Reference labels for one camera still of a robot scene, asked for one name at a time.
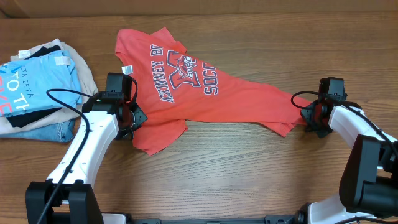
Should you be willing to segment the red printed t-shirt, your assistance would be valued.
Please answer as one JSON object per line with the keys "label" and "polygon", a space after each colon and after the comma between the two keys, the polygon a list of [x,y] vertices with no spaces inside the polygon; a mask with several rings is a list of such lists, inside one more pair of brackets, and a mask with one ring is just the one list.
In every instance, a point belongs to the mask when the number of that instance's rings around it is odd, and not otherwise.
{"label": "red printed t-shirt", "polygon": [[259,123],[281,136],[304,124],[291,94],[272,85],[233,77],[196,57],[166,29],[146,34],[121,29],[115,54],[133,68],[133,93],[147,121],[132,144],[148,155],[177,140],[186,121]]}

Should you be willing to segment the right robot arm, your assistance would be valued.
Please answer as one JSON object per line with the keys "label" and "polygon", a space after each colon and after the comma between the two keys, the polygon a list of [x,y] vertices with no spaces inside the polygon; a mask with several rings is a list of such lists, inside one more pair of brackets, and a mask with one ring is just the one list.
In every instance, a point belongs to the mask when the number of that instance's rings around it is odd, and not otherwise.
{"label": "right robot arm", "polygon": [[397,139],[377,127],[358,104],[319,98],[301,108],[311,131],[336,132],[351,152],[338,194],[304,205],[291,223],[390,223],[397,216]]}

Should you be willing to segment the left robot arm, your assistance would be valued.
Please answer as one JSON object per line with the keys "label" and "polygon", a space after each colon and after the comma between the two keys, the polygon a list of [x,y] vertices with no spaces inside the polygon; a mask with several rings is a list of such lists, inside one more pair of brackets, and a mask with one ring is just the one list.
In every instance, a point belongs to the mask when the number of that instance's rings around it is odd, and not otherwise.
{"label": "left robot arm", "polygon": [[31,182],[25,193],[29,223],[131,223],[126,213],[103,213],[93,186],[109,145],[134,137],[147,117],[130,91],[101,91],[89,96],[83,122],[56,169],[43,182]]}

